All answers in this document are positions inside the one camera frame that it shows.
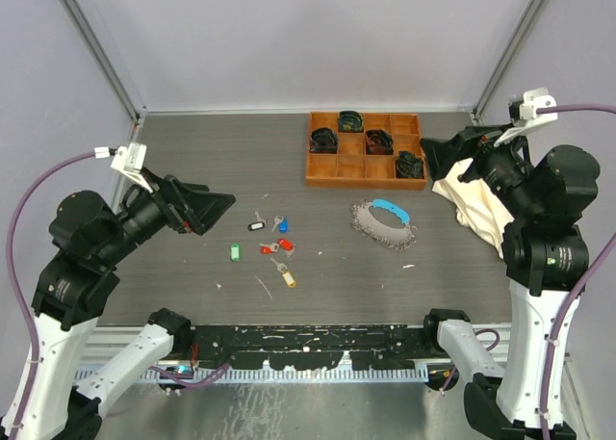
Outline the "green tag key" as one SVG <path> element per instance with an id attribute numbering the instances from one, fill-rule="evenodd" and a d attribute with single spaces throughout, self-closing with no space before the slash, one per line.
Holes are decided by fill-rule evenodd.
<path id="1" fill-rule="evenodd" d="M 232 244 L 230 246 L 230 260 L 232 262 L 239 262 L 241 260 L 241 248 L 239 244 Z"/>

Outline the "blue-handled keyring with rings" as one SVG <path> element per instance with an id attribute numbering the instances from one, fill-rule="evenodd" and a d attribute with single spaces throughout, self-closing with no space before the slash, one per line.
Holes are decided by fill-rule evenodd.
<path id="1" fill-rule="evenodd" d="M 378 220 L 372 209 L 384 210 L 401 223 L 393 227 Z M 416 243 L 417 228 L 411 224 L 410 214 L 395 203 L 376 198 L 362 200 L 350 205 L 351 227 L 390 250 L 406 250 Z"/>

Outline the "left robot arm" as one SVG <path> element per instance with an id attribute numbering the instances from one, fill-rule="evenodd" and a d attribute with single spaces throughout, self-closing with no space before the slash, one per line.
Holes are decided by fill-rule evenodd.
<path id="1" fill-rule="evenodd" d="M 94 375 L 75 380 L 88 338 L 119 279 L 117 265 L 165 227 L 203 235 L 235 203 L 231 194 L 150 176 L 152 190 L 131 187 L 115 213 L 93 191 L 65 198 L 49 226 L 58 252 L 42 270 L 32 310 L 37 332 L 4 439 L 92 439 L 111 407 L 159 360 L 193 347 L 189 319 L 163 308 L 137 338 Z"/>

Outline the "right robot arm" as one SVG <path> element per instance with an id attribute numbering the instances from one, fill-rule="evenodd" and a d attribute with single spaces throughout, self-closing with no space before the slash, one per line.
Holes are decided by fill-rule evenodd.
<path id="1" fill-rule="evenodd" d="M 472 429 L 491 439 L 572 439 L 561 382 L 569 328 L 591 267 L 578 220 L 597 196 L 600 166 L 568 144 L 533 164 L 527 139 L 502 142 L 505 131 L 469 126 L 450 140 L 424 138 L 420 145 L 433 180 L 467 161 L 460 181 L 484 182 L 511 215 L 501 244 L 512 300 L 506 363 L 493 360 L 456 310 L 428 314 L 423 348 L 447 354 L 456 366 Z"/>

